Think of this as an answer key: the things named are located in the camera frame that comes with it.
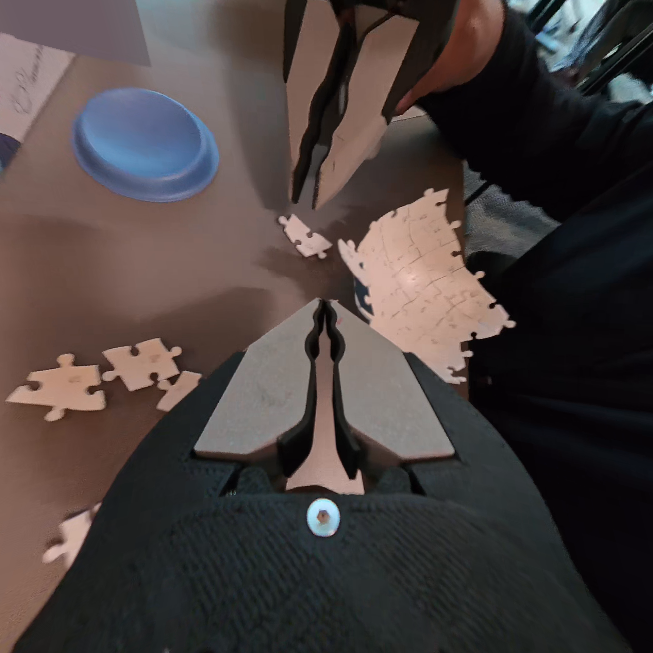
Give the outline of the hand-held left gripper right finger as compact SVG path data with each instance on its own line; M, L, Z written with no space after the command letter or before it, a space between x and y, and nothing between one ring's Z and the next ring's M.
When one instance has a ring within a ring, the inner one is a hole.
M350 479L452 458L455 449L403 351L341 306L325 302L336 448Z

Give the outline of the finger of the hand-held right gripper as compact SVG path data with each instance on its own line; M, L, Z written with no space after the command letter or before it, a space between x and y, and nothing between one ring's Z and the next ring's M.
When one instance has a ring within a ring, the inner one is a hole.
M330 1L286 1L285 86L290 147L289 200L298 203L353 43Z
M313 208L333 199L379 146L389 120L383 108L413 39L413 20L392 15L369 28L345 88L344 112L315 180Z

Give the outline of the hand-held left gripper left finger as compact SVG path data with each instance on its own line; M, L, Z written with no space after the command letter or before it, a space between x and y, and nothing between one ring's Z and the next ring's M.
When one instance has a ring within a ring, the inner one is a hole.
M194 452L290 478L314 439L316 360L324 300L316 298L244 353Z

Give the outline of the partly built white puzzle ball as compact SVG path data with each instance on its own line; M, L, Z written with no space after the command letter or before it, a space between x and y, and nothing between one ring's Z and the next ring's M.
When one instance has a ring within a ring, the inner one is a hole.
M442 380L460 385L473 339L516 324L481 285L483 271L465 266L456 229L447 220L449 190L423 196L371 223L359 244L338 241L341 258L366 289L369 325Z

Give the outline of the white puzzle piece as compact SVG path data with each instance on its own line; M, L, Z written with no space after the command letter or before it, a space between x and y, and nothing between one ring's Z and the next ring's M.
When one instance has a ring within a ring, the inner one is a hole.
M112 369L102 373L102 380L110 382L120 378L129 392L151 387L154 384L153 375L157 381L168 380L180 373L175 357L183 353L183 349L175 346L168 349L160 338L149 339L132 346L121 346L102 352Z
M287 239L304 258L316 257L324 260L332 243L319 233L313 232L296 215L279 216L278 224L283 227Z
M159 380L157 388L164 392L157 405L157 411L169 412L174 406L191 393L202 380L202 374L193 371L181 371L173 380Z
M51 564L61 559L65 568L69 569L77 558L101 505L102 502L98 502L62 521L59 526L60 538L44 551L42 563Z
M66 412L98 412L106 408L103 390L89 391L100 386L102 379L98 365L77 366L75 355L57 357L57 367L32 371L29 384L15 388L6 398L7 403L45 406L47 422L60 420Z

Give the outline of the printed cardboard puzzle box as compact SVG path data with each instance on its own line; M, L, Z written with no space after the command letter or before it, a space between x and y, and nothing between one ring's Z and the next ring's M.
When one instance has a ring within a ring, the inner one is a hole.
M1 170L10 165L75 57L1 34Z

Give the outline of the person's right hand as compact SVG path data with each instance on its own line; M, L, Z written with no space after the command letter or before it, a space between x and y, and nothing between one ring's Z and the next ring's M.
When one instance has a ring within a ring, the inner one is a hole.
M504 21L502 1L460 1L445 48L398 103L395 115L403 115L427 95L445 93L477 77L498 47Z

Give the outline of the blue round plastic dish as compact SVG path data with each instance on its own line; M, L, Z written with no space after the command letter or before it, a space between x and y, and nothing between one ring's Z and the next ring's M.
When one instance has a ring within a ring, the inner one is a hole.
M138 87L91 98L72 124L71 145L94 181L144 202L190 199L212 183L219 166L214 135L195 114Z

